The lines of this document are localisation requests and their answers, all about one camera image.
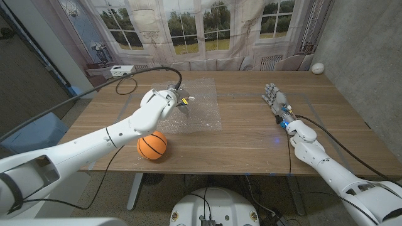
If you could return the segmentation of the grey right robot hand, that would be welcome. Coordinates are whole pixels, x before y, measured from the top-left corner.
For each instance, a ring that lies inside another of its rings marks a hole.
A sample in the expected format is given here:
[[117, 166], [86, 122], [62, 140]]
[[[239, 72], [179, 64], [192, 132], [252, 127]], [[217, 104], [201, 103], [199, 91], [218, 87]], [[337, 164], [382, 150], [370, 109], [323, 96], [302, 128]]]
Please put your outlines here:
[[289, 123], [296, 120], [286, 95], [274, 83], [266, 84], [264, 89], [262, 98], [271, 107], [276, 123], [285, 129]]

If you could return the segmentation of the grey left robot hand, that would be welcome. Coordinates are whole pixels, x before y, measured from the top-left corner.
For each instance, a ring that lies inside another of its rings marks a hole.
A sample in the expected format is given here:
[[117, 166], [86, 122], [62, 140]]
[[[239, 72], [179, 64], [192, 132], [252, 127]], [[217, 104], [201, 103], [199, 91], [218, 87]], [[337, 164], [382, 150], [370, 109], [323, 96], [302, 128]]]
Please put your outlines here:
[[185, 114], [186, 116], [190, 115], [190, 109], [188, 108], [189, 101], [191, 99], [190, 94], [184, 90], [183, 88], [175, 88], [175, 85], [171, 84], [167, 86], [169, 91], [172, 91], [177, 97], [177, 105], [176, 107], [180, 112]]

